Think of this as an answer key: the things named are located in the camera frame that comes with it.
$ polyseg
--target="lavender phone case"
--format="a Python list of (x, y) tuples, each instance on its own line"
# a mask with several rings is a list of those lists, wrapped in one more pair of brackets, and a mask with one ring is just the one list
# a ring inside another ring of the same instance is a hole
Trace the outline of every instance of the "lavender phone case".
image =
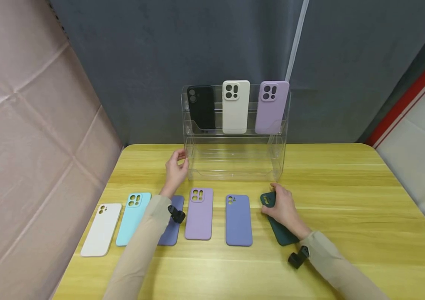
[(226, 196), (226, 244), (229, 246), (253, 245), (251, 210), (246, 195)]
[[(184, 197), (183, 196), (174, 196), (171, 200), (172, 205), (174, 205), (177, 210), (182, 210), (184, 206)], [(174, 246), (178, 242), (178, 234), (180, 233), (180, 225), (173, 221), (172, 218), (169, 219), (169, 224), (166, 227), (166, 230), (159, 239), (158, 245), (162, 246)]]
[(288, 93), (287, 81), (261, 82), (257, 100), (256, 133), (276, 135), (281, 131)]
[[(197, 200), (193, 201), (197, 190)], [(188, 240), (209, 240), (213, 227), (213, 189), (191, 189), (184, 236)]]

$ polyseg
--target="periwinkle phone case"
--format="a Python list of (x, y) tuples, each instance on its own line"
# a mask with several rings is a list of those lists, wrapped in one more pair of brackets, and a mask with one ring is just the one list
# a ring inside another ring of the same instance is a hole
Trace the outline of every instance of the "periwinkle phone case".
[(151, 194), (147, 192), (133, 193), (127, 198), (124, 215), (121, 220), (120, 231), (117, 234), (116, 245), (126, 246), (138, 227)]
[(212, 86), (190, 86), (187, 88), (187, 92), (191, 120), (193, 120), (197, 127), (204, 133), (209, 129), (215, 129), (215, 97)]
[(222, 132), (245, 133), (251, 84), (247, 80), (226, 80), (222, 87)]
[(120, 218), (121, 208), (120, 203), (104, 203), (99, 206), (82, 246), (81, 256), (106, 255)]
[[(276, 204), (276, 192), (262, 194), (260, 199), (262, 205), (266, 205), (268, 208), (272, 208)], [(276, 240), (281, 246), (299, 243), (300, 240), (294, 234), (292, 234), (291, 231), (289, 231), (278, 221), (274, 220), (274, 218), (269, 216), (267, 217), (269, 223), (271, 224), (272, 231), (276, 236)]]
[(288, 93), (287, 81), (261, 82), (257, 100), (256, 133), (276, 135), (281, 131)]
[(253, 245), (253, 228), (249, 197), (226, 196), (226, 244), (229, 246)]
[[(184, 197), (183, 196), (173, 196), (171, 199), (172, 205), (177, 210), (182, 210), (184, 207)], [(180, 225), (173, 221), (172, 218), (169, 219), (169, 224), (166, 227), (166, 230), (159, 239), (158, 245), (163, 246), (174, 246), (178, 242), (178, 234), (180, 233)]]
[(188, 240), (209, 240), (213, 227), (213, 189), (191, 189), (184, 236)]

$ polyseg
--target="black clip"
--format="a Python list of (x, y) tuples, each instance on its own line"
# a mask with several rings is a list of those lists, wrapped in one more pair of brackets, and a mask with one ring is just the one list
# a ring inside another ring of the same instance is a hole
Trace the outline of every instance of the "black clip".
[(303, 262), (309, 258), (309, 249), (306, 246), (301, 246), (298, 254), (291, 253), (288, 258), (288, 262), (295, 268), (299, 269)]
[(171, 218), (174, 222), (181, 224), (184, 221), (185, 213), (177, 210), (173, 205), (169, 205), (167, 210), (171, 213)]

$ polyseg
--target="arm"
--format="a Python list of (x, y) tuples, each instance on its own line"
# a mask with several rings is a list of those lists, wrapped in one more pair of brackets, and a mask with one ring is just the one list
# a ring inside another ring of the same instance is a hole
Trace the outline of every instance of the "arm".
[(339, 291), (346, 300), (389, 299), (369, 278), (346, 260), (336, 246), (319, 231), (311, 229), (300, 219), (292, 193), (277, 183), (274, 207), (263, 206), (262, 212), (283, 224), (307, 246), (310, 262), (324, 279)]
[(159, 195), (147, 205), (136, 232), (131, 237), (118, 261), (103, 300), (137, 299), (144, 277), (153, 259), (159, 238), (169, 223), (168, 206), (171, 198), (188, 172), (189, 162), (184, 149), (176, 150), (166, 162), (166, 182)]

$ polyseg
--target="hand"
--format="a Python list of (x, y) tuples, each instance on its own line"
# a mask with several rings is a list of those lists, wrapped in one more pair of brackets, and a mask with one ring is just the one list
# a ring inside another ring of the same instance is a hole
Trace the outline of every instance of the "hand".
[(311, 233), (311, 229), (301, 220), (291, 191), (279, 183), (273, 182), (271, 186), (276, 190), (276, 204), (273, 207), (263, 205), (261, 211), (283, 224), (299, 240), (305, 239)]
[[(178, 165), (178, 161), (184, 159), (184, 163)], [(185, 177), (188, 175), (189, 169), (189, 160), (186, 157), (186, 153), (184, 149), (178, 149), (174, 151), (166, 161), (166, 182), (159, 193), (161, 196), (166, 196), (169, 199), (172, 199), (174, 193), (178, 187), (180, 187), (181, 183), (184, 181)]]

